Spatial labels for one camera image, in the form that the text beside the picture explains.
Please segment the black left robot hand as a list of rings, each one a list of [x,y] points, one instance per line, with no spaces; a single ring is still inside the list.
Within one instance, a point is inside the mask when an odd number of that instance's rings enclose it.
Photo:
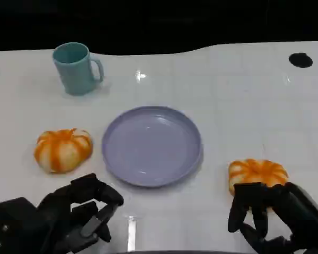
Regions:
[[[37,207],[49,232],[41,253],[78,253],[99,240],[109,243],[108,222],[124,199],[91,173],[48,194]]]

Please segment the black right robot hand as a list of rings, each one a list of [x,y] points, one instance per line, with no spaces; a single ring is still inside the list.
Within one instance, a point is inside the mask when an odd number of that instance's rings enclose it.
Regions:
[[[318,253],[318,205],[298,185],[245,183],[235,184],[234,190],[228,231],[240,231],[257,253]],[[266,240],[268,208],[289,227],[289,239]]]

